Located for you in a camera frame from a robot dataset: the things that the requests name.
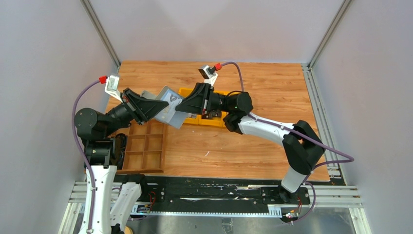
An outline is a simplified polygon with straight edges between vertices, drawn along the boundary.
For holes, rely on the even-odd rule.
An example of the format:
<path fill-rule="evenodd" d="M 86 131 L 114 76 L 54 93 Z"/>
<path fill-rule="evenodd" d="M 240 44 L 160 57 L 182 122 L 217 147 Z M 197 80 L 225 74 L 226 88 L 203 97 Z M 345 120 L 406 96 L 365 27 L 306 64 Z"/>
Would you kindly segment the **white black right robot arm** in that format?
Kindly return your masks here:
<path fill-rule="evenodd" d="M 325 152 L 322 141 L 306 121 L 283 123 L 252 113 L 252 99 L 246 91 L 224 95 L 216 93 L 208 83 L 197 83 L 175 109 L 195 115 L 225 112 L 223 121 L 230 132 L 260 137 L 282 146 L 289 164 L 278 190 L 283 203 L 291 203 L 297 198 L 298 188 Z"/>

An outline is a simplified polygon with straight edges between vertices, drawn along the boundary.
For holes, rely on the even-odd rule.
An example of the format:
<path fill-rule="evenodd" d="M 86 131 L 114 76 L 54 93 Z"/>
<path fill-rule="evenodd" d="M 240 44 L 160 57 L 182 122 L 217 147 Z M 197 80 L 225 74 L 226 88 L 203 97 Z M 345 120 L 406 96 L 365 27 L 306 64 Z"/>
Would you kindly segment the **silver VIP card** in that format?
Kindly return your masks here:
<path fill-rule="evenodd" d="M 179 105 L 183 97 L 172 90 L 166 90 L 158 95 L 158 99 L 166 101 L 168 106 L 165 107 L 156 117 L 161 122 L 169 122 L 176 113 L 176 106 Z"/>

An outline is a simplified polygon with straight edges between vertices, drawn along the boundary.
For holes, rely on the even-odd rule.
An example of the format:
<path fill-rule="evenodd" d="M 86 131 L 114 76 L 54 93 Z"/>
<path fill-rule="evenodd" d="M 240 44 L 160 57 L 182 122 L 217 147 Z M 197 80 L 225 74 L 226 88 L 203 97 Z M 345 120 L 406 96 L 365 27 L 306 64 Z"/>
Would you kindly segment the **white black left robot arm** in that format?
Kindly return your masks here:
<path fill-rule="evenodd" d="M 143 177 L 123 182 L 117 201 L 112 204 L 113 181 L 121 155 L 121 139 L 112 134 L 128 128 L 135 120 L 144 124 L 154 118 L 168 102 L 147 99 L 127 88 L 121 102 L 103 114 L 91 108 L 79 110 L 73 118 L 75 140 L 85 159 L 87 192 L 81 234 L 123 234 L 136 201 L 149 196 Z"/>

